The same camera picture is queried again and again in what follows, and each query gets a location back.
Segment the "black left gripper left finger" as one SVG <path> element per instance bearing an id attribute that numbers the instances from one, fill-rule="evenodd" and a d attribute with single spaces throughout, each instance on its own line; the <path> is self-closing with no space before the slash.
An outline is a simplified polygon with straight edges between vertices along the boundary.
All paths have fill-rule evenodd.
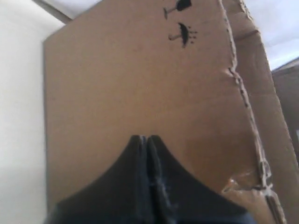
<path id="1" fill-rule="evenodd" d="M 98 179 L 59 202 L 47 224 L 151 224 L 146 138 L 130 137 L 116 162 Z"/>

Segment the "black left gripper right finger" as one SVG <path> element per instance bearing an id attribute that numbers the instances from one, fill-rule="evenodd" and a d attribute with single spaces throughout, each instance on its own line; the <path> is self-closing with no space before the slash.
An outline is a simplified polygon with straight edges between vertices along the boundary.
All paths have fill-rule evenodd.
<path id="1" fill-rule="evenodd" d="M 252 224 L 250 213 L 195 179 L 158 135 L 147 140 L 147 169 L 159 224 Z"/>

